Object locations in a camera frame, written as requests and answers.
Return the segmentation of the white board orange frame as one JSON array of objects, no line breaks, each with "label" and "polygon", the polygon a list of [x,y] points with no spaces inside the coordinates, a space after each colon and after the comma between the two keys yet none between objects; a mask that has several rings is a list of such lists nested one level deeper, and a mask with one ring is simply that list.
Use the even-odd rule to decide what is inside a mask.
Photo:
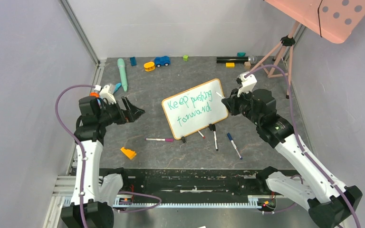
[{"label": "white board orange frame", "polygon": [[216,92],[223,95],[217,78],[161,102],[174,139],[180,140],[228,117],[227,108]]}]

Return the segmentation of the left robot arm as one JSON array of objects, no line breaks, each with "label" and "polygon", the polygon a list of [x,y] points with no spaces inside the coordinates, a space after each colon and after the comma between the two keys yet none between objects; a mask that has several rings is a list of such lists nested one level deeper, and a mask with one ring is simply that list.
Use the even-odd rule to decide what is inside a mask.
[{"label": "left robot arm", "polygon": [[125,108],[95,96],[79,100],[81,115],[72,137],[77,144],[77,172],[71,203],[61,211],[68,228],[111,228],[113,204],[118,193],[130,189],[130,180],[120,173],[106,174],[99,180],[99,164],[106,127],[136,121],[145,111],[122,97]]}]

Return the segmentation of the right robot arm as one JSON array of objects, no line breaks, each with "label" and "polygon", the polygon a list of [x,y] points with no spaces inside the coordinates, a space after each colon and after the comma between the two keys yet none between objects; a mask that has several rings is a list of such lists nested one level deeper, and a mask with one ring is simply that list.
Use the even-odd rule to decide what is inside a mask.
[{"label": "right robot arm", "polygon": [[306,184],[299,183],[269,166],[256,175],[258,192],[277,192],[305,209],[320,228],[335,228],[352,216],[356,226],[361,223],[356,209],[362,192],[357,186],[347,186],[331,173],[304,144],[294,122],[281,117],[276,99],[266,89],[240,93],[238,89],[222,103],[231,115],[243,115],[256,125],[257,134],[284,156]]}]

